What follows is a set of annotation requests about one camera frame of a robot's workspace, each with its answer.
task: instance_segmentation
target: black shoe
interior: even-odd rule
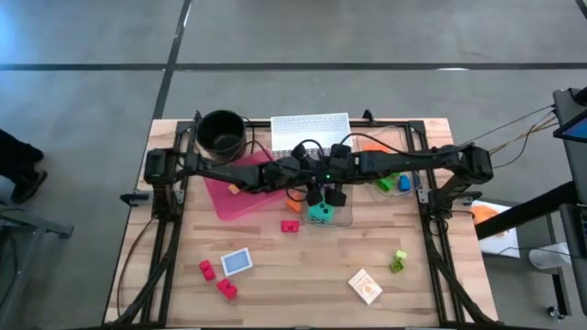
[[[22,204],[28,201],[36,192],[40,185],[47,179],[47,172],[41,170],[37,177],[27,183],[19,183],[12,191],[10,199],[14,204]]]
[[[33,147],[32,145],[26,144],[26,152],[24,153],[25,160],[27,162],[38,163],[45,158],[43,151]]]

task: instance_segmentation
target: butcher block tabletop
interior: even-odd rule
[[[446,118],[417,120],[425,123],[430,147],[453,143]],[[171,147],[177,122],[155,120],[147,150]],[[407,150],[400,129],[374,127],[352,128],[352,131],[376,136],[393,147]],[[256,128],[255,136],[265,148],[271,148],[270,128]],[[356,151],[370,143],[365,137],[354,137],[352,142]],[[447,170],[435,170],[435,174],[438,186],[452,175]],[[142,171],[138,188],[150,189],[142,179]],[[191,177],[185,195],[167,326],[438,325],[415,193],[389,197],[379,194],[372,185],[363,184],[352,186],[350,199],[352,202],[347,201],[347,205],[352,213],[351,225],[332,228],[302,223],[298,233],[284,233],[282,220],[299,219],[299,214],[286,206],[285,197],[235,220],[223,221],[216,216],[204,178]],[[150,205],[132,208],[105,322],[117,318],[120,272],[131,245],[149,221]],[[157,222],[150,223],[128,262],[120,288],[121,311],[145,284]],[[449,223],[449,243],[457,277],[481,309],[497,319],[473,220],[469,214],[455,213]],[[254,266],[229,277],[238,288],[238,297],[229,302],[216,288],[216,281],[225,278],[220,258],[241,248],[249,249]],[[398,249],[407,253],[407,260],[402,271],[392,273],[389,264]],[[198,267],[206,259],[216,273],[216,280],[211,282],[206,282]],[[366,270],[382,288],[382,294],[371,305],[348,284],[360,269]],[[454,320],[448,286],[442,275],[439,276],[449,320]],[[155,291],[153,318],[158,315],[162,283],[163,280]]]

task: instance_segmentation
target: orange block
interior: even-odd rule
[[[300,192],[294,191],[293,193],[290,193],[290,195],[297,200],[302,198],[302,194]],[[301,202],[293,201],[293,200],[289,199],[289,197],[288,197],[287,200],[285,201],[285,204],[287,206],[289,206],[292,210],[296,211],[297,213],[302,213],[302,203]]]
[[[228,186],[228,189],[230,190],[230,192],[232,194],[237,194],[240,193],[240,189],[235,185],[235,184],[231,184]]]
[[[389,153],[389,149],[379,143],[367,143],[363,145],[363,151],[383,151]]]
[[[488,220],[489,218],[499,214],[499,212],[497,212],[497,210],[492,209],[491,207],[489,207],[487,205],[473,206],[471,208],[471,212],[473,212],[473,214],[475,215],[475,218],[473,220],[475,222],[475,225],[478,225],[478,224]],[[503,235],[504,235],[503,232],[496,234],[497,237],[502,237]]]

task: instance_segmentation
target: gray floor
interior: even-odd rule
[[[0,63],[165,63],[182,0],[0,3]],[[179,62],[574,62],[587,59],[585,19],[573,0],[196,0]],[[0,127],[45,150],[50,176],[25,206],[76,226],[51,237],[20,307],[22,326],[99,325],[161,71],[0,72]],[[349,112],[448,117],[457,142],[581,87],[587,71],[176,72],[163,117],[219,108],[248,117]],[[480,140],[493,147],[539,119]],[[499,153],[515,156],[520,144]],[[479,187],[522,202],[570,178],[562,144],[545,131],[524,156]],[[0,181],[0,198],[11,186]],[[544,315],[550,279],[487,262],[502,321],[576,329]]]

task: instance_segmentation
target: cable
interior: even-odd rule
[[[246,118],[246,117],[245,117],[245,116],[243,116],[243,115],[241,116],[241,118],[243,118],[243,119],[245,119],[246,121],[248,121],[248,122],[249,122],[249,125],[250,125],[250,130],[252,131],[252,138],[251,138],[251,140],[254,142],[254,141],[255,141],[255,126],[253,125],[253,122],[251,122],[251,121],[250,121],[250,119]],[[251,144],[251,145],[250,145],[250,154],[251,154],[251,155],[253,154],[253,149],[254,149],[254,148],[255,148],[255,146]]]
[[[402,150],[400,150],[400,149],[398,149],[398,148],[394,148],[394,147],[392,147],[392,146],[390,146],[390,145],[388,145],[388,144],[386,144],[386,143],[383,143],[383,142],[381,142],[379,139],[377,139],[377,138],[375,138],[375,137],[372,137],[372,136],[369,136],[369,135],[367,135],[367,134],[363,134],[363,133],[350,133],[350,134],[346,135],[346,136],[345,136],[345,137],[344,137],[344,138],[343,138],[343,139],[340,141],[340,143],[339,143],[339,144],[343,144],[343,143],[344,143],[344,142],[345,142],[347,139],[349,139],[350,137],[355,137],[355,136],[358,136],[358,137],[364,137],[364,138],[369,138],[369,139],[371,139],[371,140],[373,140],[373,141],[375,141],[375,142],[377,142],[377,143],[381,144],[382,146],[384,146],[384,147],[386,147],[386,148],[388,148],[388,149],[390,149],[390,150],[393,150],[393,151],[397,152],[398,154],[405,155],[405,156],[409,156],[409,157],[415,157],[415,158],[430,158],[430,157],[437,157],[437,156],[442,156],[442,155],[446,155],[446,154],[449,154],[449,153],[455,152],[455,149],[450,149],[450,150],[447,150],[447,151],[444,151],[444,152],[431,152],[431,153],[427,153],[427,154],[425,154],[425,153],[414,154],[414,153],[410,153],[410,152],[405,152],[405,151],[402,151]],[[465,149],[466,147],[468,147],[468,145],[460,145],[460,146],[457,146],[457,147],[456,147],[456,149],[457,149],[457,150],[463,150],[463,149]]]
[[[255,148],[254,145],[257,145],[263,151],[263,153],[265,154],[265,156],[267,156],[267,160],[272,160],[273,159],[273,156],[271,155],[271,153],[269,153],[269,151],[265,147],[263,147],[263,145],[259,141],[252,140],[252,141],[250,141],[250,143],[252,145],[251,150],[253,150],[253,148]]]
[[[143,227],[143,229],[140,231],[137,238],[135,238],[135,241],[132,243],[132,246],[130,246],[130,250],[128,251],[127,259],[125,260],[125,263],[122,266],[122,270],[120,271],[120,277],[118,278],[118,288],[116,289],[116,312],[118,313],[118,317],[120,317],[120,287],[122,285],[122,279],[125,277],[125,271],[127,271],[128,261],[130,260],[132,252],[137,247],[137,243],[140,241],[140,238],[143,236],[143,234],[145,234],[145,232],[147,231],[147,228],[153,222],[154,219],[155,218],[151,218],[148,221],[148,223]]]
[[[10,207],[10,208],[6,208],[4,210],[0,210],[0,214],[4,213],[4,212],[8,212],[8,211],[21,211],[21,212],[25,212],[25,209],[21,209],[19,207]]]
[[[515,162],[516,160],[518,160],[520,157],[522,157],[522,154],[524,153],[524,150],[526,150],[526,145],[527,145],[527,143],[528,143],[528,138],[530,138],[530,135],[529,135],[529,134],[528,134],[528,135],[526,135],[526,138],[524,139],[524,145],[522,146],[522,149],[521,149],[521,150],[520,150],[520,152],[517,154],[517,156],[515,156],[515,157],[514,157],[514,159],[512,159],[512,160],[510,160],[510,161],[506,162],[505,164],[498,165],[498,166],[493,166],[493,169],[494,169],[494,170],[501,169],[502,167],[505,167],[505,166],[507,166],[507,165],[510,165],[510,164],[512,164],[513,162]]]
[[[503,124],[503,125],[501,125],[501,126],[498,126],[498,127],[494,128],[494,129],[492,129],[492,130],[490,130],[490,131],[488,131],[488,132],[486,132],[486,133],[483,133],[483,134],[479,135],[478,137],[474,137],[474,138],[472,138],[472,139],[470,139],[470,140],[467,140],[467,141],[465,141],[465,142],[461,143],[461,145],[463,145],[463,144],[467,144],[467,143],[470,143],[470,142],[472,142],[472,141],[474,141],[474,140],[476,140],[476,139],[478,139],[478,138],[483,138],[483,137],[485,137],[485,136],[487,136],[487,135],[490,135],[490,134],[492,134],[493,132],[495,132],[495,131],[497,131],[497,130],[499,130],[499,129],[502,129],[502,128],[504,128],[504,127],[508,127],[508,126],[510,126],[510,125],[512,125],[512,124],[514,124],[514,123],[517,123],[517,122],[519,122],[520,120],[522,120],[522,119],[524,119],[524,118],[527,118],[527,117],[529,117],[529,116],[531,116],[531,115],[533,115],[533,114],[537,114],[537,113],[539,113],[540,111],[544,111],[544,110],[546,110],[546,109],[548,109],[548,108],[550,108],[550,107],[552,107],[552,105],[544,106],[544,107],[541,107],[541,108],[539,108],[538,110],[535,110],[535,111],[532,111],[532,112],[530,112],[530,113],[529,113],[529,114],[527,114],[527,115],[522,115],[521,117],[519,117],[519,118],[517,118],[517,119],[515,119],[515,120],[513,120],[513,121],[511,121],[511,122],[509,122],[509,123],[507,123],[507,124]]]
[[[540,127],[539,127],[539,130],[542,130],[542,129],[544,129],[544,125],[545,125],[546,123],[543,123],[543,124],[541,124],[541,125],[540,125]],[[526,150],[526,145],[527,145],[527,143],[528,143],[528,139],[530,138],[530,135],[531,135],[532,133],[536,133],[536,132],[534,132],[534,129],[535,129],[536,125],[538,125],[538,123],[536,123],[536,124],[532,125],[532,127],[530,127],[530,129],[529,129],[529,130],[528,130],[528,132],[526,133],[526,138],[524,138],[524,145],[522,146],[522,149],[521,149],[521,150],[520,150],[520,152],[517,154],[517,156],[515,156],[515,157],[514,157],[512,160],[510,160],[510,161],[506,162],[505,164],[498,165],[498,166],[493,166],[493,169],[494,169],[494,170],[501,169],[502,167],[505,167],[505,166],[507,166],[507,165],[510,165],[510,164],[514,163],[516,160],[519,160],[519,159],[520,159],[520,157],[522,157],[522,154],[524,154],[524,151]],[[506,143],[506,144],[505,144],[503,147],[501,147],[501,148],[497,149],[497,150],[496,150],[496,151],[494,151],[492,154],[494,154],[495,152],[497,152],[497,151],[499,151],[499,150],[501,150],[501,149],[505,148],[505,146],[507,146],[507,144],[509,144],[509,143],[511,143],[511,142],[513,142],[513,141],[507,142],[507,143]]]
[[[551,251],[551,250],[548,250],[548,249],[545,249],[545,248],[542,248],[542,247],[507,247],[507,248],[504,248],[503,250],[501,250],[499,253],[495,254],[495,256],[500,256],[502,253],[504,253],[505,251],[507,251],[509,249],[516,249],[518,251],[526,250],[526,249],[537,249],[537,250],[540,250],[540,251],[546,251],[546,252],[550,252],[550,253],[561,254],[563,256],[569,256],[569,257],[574,258],[574,259],[585,259],[585,257],[575,256],[575,255],[572,255],[572,254],[569,254],[569,253],[564,253],[564,252]]]
[[[320,150],[320,153],[322,154],[322,155],[318,155],[318,157],[319,157],[320,159],[322,159],[322,157],[326,156],[326,153],[324,152],[324,149],[322,148],[322,145],[320,144],[320,142],[318,142],[318,141],[316,141],[316,140],[314,140],[314,139],[307,138],[307,139],[305,139],[304,141],[302,141],[302,142],[298,143],[297,145],[298,145],[298,146],[299,146],[299,145],[303,145],[305,142],[312,142],[312,143],[314,143],[315,145],[317,145],[317,146],[318,146],[318,149]]]
[[[12,245],[12,260],[14,263],[15,273],[12,276],[12,280],[10,281],[8,288],[6,289],[4,296],[2,297],[2,301],[0,301],[0,311],[2,310],[2,307],[4,306],[6,299],[8,298],[8,294],[12,291],[12,287],[15,285],[15,282],[17,281],[17,275],[18,275],[17,242],[15,241],[15,237],[12,233],[12,229],[7,228],[6,230],[9,231],[8,238],[10,239],[10,244]]]
[[[464,214],[468,214],[471,215],[473,217],[473,219],[475,218],[475,213],[469,211],[469,210],[450,210],[452,213],[464,213]],[[434,220],[434,222],[437,223],[437,227],[438,227],[438,233],[435,233],[432,231],[432,229],[430,229],[430,234],[434,235],[434,236],[440,236],[440,234],[444,234],[447,233],[449,231],[449,222],[445,219],[437,219]]]
[[[291,189],[291,188],[286,188],[286,189],[285,189],[285,194],[287,195],[287,198],[291,199],[291,200],[292,200],[292,201],[294,201],[294,202],[298,202],[298,203],[301,203],[301,202],[305,202],[305,201],[306,201],[306,198],[305,198],[305,197],[304,197],[304,198],[302,198],[302,199],[300,199],[300,200],[299,200],[299,199],[295,199],[295,198],[293,198],[293,197],[290,195],[290,189]]]
[[[556,117],[553,116],[550,119],[546,120],[548,118],[548,116],[551,116],[551,113],[546,114],[545,116],[543,116],[542,118],[540,118],[540,120],[538,120],[533,126],[531,126],[527,131],[525,131],[524,133],[518,135],[517,137],[502,143],[501,145],[492,148],[491,150],[489,150],[490,155],[493,155],[495,153],[497,153],[498,151],[502,150],[503,148],[507,147],[508,145],[510,145],[513,142],[516,142],[518,139],[520,138],[525,138],[526,135],[529,134],[533,134],[536,133],[540,130],[542,130],[542,128],[544,128],[544,126],[548,123],[550,123],[551,121],[555,120]]]
[[[449,222],[447,220],[445,220],[445,219],[438,219],[438,220],[430,221],[429,224],[432,224],[433,222],[436,222],[437,223],[438,233],[435,233],[435,232],[432,231],[432,229],[430,229],[430,234],[439,237],[440,234],[444,234],[444,233],[447,233],[449,231]]]

